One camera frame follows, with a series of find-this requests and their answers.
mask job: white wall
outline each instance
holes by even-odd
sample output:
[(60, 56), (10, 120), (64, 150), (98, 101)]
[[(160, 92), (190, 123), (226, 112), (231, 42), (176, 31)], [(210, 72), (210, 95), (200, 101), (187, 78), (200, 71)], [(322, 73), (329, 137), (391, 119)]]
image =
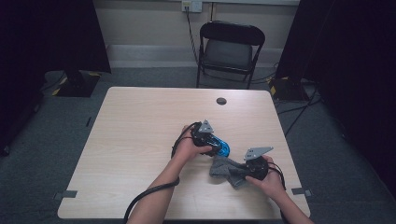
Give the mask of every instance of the white wall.
[[(189, 25), (180, 2), (95, 0), (94, 3), (107, 45), (191, 48)], [(297, 6), (216, 3), (213, 20), (255, 25), (266, 35), (264, 50), (281, 52), (296, 9)], [(202, 13), (190, 14), (195, 46), (199, 45), (199, 29), (210, 21), (211, 11), (212, 4), (203, 3)]]

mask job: hand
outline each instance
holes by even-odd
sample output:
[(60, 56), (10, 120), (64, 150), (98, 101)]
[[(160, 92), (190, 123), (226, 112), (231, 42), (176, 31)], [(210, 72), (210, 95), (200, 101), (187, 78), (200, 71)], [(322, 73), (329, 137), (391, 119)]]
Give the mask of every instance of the hand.
[[(262, 155), (268, 162), (274, 163), (273, 159), (269, 156)], [(268, 164), (270, 167), (275, 168), (273, 164)], [(246, 177), (247, 182), (259, 187), (268, 197), (276, 200), (278, 197), (286, 194), (283, 189), (282, 181), (277, 172), (269, 170), (264, 180), (258, 180), (251, 176)]]
[[(186, 130), (189, 126), (185, 125), (182, 132)], [(196, 155), (200, 153), (205, 153), (212, 150), (211, 146), (197, 147), (191, 139), (191, 130), (186, 131), (183, 136), (181, 136), (180, 143), (177, 146), (175, 156), (177, 160), (184, 161), (187, 163), (188, 161), (192, 161)]]

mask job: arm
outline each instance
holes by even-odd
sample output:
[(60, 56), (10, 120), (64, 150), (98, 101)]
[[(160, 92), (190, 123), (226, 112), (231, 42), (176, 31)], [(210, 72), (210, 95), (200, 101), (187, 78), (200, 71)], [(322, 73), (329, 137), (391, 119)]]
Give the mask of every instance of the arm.
[[(168, 162), (163, 171), (148, 187), (156, 187), (162, 184), (167, 184), (175, 181), (179, 176), (184, 165), (188, 161), (192, 161), (199, 153), (210, 151), (211, 147), (196, 147), (192, 142), (190, 132), (184, 134), (183, 140), (177, 146), (175, 156)], [(141, 199), (132, 214), (129, 216), (128, 224), (133, 223), (163, 223), (169, 203), (171, 202), (174, 188), (163, 189)]]
[[(274, 162), (271, 157), (263, 156), (268, 162)], [(314, 223), (307, 217), (303, 211), (289, 197), (288, 193), (283, 189), (279, 174), (269, 171), (263, 181), (247, 176), (246, 180), (259, 187), (268, 197), (270, 197), (280, 208), (286, 220), (290, 223)]]

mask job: wire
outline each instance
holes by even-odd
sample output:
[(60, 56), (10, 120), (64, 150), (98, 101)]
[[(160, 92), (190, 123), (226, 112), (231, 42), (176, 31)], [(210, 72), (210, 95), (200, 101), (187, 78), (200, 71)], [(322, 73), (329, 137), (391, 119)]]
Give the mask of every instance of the wire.
[[(315, 105), (315, 104), (321, 102), (321, 100), (322, 100), (322, 99), (321, 99), (321, 97), (320, 97), (317, 101), (315, 101), (314, 103), (312, 103), (312, 104), (310, 104), (310, 105)], [(284, 110), (284, 111), (279, 112), (279, 113), (277, 113), (277, 114), (278, 114), (278, 115), (281, 115), (281, 114), (288, 113), (288, 112), (291, 112), (291, 111), (294, 111), (294, 110), (303, 109), (303, 108), (306, 107), (306, 106), (307, 106), (307, 105), (303, 105), (303, 106), (296, 107), (296, 108), (293, 108), (293, 109)]]
[(40, 91), (46, 91), (47, 89), (55, 86), (59, 81), (61, 81), (61, 79), (64, 77), (64, 71), (62, 72), (62, 75), (52, 84), (50, 84), (48, 87), (44, 87), (43, 89), (41, 89)]
[(215, 3), (212, 2), (212, 7), (211, 7), (211, 11), (210, 11), (210, 20), (213, 21), (213, 6), (215, 5)]
[(190, 24), (190, 9), (188, 7), (184, 7), (186, 10), (186, 15), (187, 15), (187, 22), (189, 23), (189, 31), (190, 31), (190, 41), (191, 41), (191, 47), (192, 47), (192, 53), (194, 54), (195, 62), (198, 64), (198, 58), (197, 58), (197, 52), (195, 49), (195, 43), (194, 43), (194, 38), (192, 36), (192, 31), (191, 31), (191, 24)]
[(271, 166), (268, 166), (268, 169), (273, 170), (273, 171), (277, 172), (280, 175), (280, 179), (282, 181), (283, 189), (286, 190), (285, 176), (283, 176), (283, 172), (280, 169), (280, 167), (278, 165), (276, 165), (275, 163), (273, 163), (273, 162), (268, 162), (268, 164), (272, 164), (272, 165), (275, 166), (275, 168), (271, 167)]
[(318, 90), (318, 86), (315, 87), (314, 93), (312, 93), (312, 96), (311, 96), (311, 99), (309, 99), (309, 102), (308, 102), (305, 106), (298, 108), (298, 109), (302, 109), (302, 111), (301, 111), (300, 114), (297, 116), (297, 118), (294, 120), (294, 122), (289, 126), (288, 130), (285, 132), (285, 137), (289, 134), (291, 128), (294, 126), (294, 124), (297, 122), (297, 120), (300, 118), (300, 116), (304, 113), (304, 111), (305, 111), (310, 105), (312, 105), (311, 103), (312, 103), (312, 100), (313, 100), (314, 97), (315, 97), (315, 93), (317, 92), (317, 90)]
[[(190, 138), (190, 137), (183, 137), (183, 135), (184, 135), (188, 130), (190, 130), (192, 126), (194, 126), (194, 125), (196, 125), (196, 124), (198, 124), (198, 123), (199, 123), (199, 122), (194, 122), (194, 123), (192, 123), (189, 127), (187, 127), (187, 128), (180, 134), (180, 136), (178, 137), (178, 139), (176, 140), (175, 144), (174, 144), (173, 147), (172, 147), (171, 158), (173, 158), (173, 156), (175, 155), (177, 146), (178, 146), (178, 144), (180, 143), (180, 141), (183, 140), (183, 139), (185, 139), (185, 138)], [(162, 190), (162, 189), (169, 189), (169, 188), (172, 188), (172, 187), (174, 187), (174, 186), (177, 186), (179, 183), (180, 183), (180, 178), (178, 177), (177, 180), (175, 180), (174, 182), (171, 182), (171, 183), (168, 183), (168, 184), (159, 185), (159, 186), (153, 187), (153, 188), (151, 188), (151, 189), (147, 189), (147, 190), (145, 190), (144, 192), (142, 192), (141, 194), (137, 195), (137, 196), (132, 200), (132, 202), (129, 204), (128, 208), (126, 209), (125, 215), (124, 215), (124, 219), (123, 219), (123, 223), (127, 223), (127, 222), (128, 222), (128, 218), (129, 218), (129, 215), (130, 215), (130, 213), (131, 213), (131, 211), (132, 211), (132, 208), (134, 208), (134, 205), (135, 205), (139, 200), (141, 200), (142, 198), (148, 196), (149, 194), (154, 193), (154, 192), (157, 192), (157, 191), (159, 191), (159, 190)]]

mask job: electrical outlet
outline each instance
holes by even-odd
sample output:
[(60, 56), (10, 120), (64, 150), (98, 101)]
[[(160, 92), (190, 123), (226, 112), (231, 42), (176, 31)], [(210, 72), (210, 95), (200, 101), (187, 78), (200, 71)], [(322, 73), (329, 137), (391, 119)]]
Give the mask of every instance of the electrical outlet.
[(192, 12), (202, 12), (202, 2), (191, 2)]
[(181, 11), (187, 11), (186, 8), (189, 9), (189, 12), (192, 12), (191, 1), (181, 1)]

